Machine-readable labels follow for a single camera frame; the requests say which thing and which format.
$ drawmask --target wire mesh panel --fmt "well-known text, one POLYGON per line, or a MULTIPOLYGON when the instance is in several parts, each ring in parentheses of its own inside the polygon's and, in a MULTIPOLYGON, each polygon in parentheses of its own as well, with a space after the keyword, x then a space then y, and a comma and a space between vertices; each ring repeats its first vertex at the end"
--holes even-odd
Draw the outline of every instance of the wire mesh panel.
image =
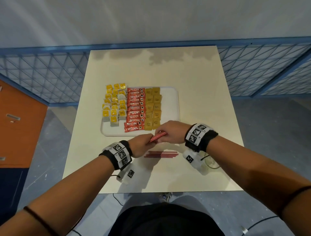
POLYGON ((280 80, 263 95, 311 93, 311 59, 280 80))
POLYGON ((218 47, 231 96, 252 95, 310 47, 310 44, 218 47))
POLYGON ((5 55, 0 73, 49 103, 78 102, 89 53, 5 55))

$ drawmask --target person's left hand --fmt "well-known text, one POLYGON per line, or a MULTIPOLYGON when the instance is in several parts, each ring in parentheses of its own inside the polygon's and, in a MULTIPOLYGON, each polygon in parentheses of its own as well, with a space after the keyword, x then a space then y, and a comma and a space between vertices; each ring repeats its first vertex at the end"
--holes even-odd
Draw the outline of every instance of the person's left hand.
POLYGON ((146 151, 153 148, 156 144, 149 143, 153 134, 138 135, 128 141, 133 157, 141 157, 146 151))

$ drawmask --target gray wall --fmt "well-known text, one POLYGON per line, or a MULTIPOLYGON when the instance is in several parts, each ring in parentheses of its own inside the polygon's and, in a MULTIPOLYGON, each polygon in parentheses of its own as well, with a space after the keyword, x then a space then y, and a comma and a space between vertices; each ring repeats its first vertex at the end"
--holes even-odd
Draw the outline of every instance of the gray wall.
POLYGON ((311 35, 303 0, 1 0, 0 47, 311 35))

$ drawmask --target black shirt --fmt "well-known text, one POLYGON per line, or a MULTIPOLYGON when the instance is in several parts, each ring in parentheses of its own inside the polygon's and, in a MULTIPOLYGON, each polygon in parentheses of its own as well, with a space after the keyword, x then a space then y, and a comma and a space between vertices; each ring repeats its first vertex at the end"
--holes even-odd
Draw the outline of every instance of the black shirt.
POLYGON ((109 236, 194 234, 224 236, 209 215, 175 204, 158 203, 134 206, 124 211, 112 226, 109 236))

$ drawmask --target table top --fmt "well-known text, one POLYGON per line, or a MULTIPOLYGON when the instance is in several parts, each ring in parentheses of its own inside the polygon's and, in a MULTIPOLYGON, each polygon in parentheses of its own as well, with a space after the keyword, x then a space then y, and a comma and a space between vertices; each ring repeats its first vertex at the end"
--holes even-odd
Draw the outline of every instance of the table top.
MULTIPOLYGON (((129 87, 176 88, 181 122, 207 124, 243 145, 216 46, 91 51, 63 178, 96 158, 109 144, 131 139, 106 137, 100 131, 105 86, 123 82, 129 87)), ((241 190, 221 168, 200 174, 182 157, 183 144, 159 147, 180 154, 175 158, 136 158, 132 164, 143 170, 140 181, 125 185, 111 177, 100 193, 241 190)))

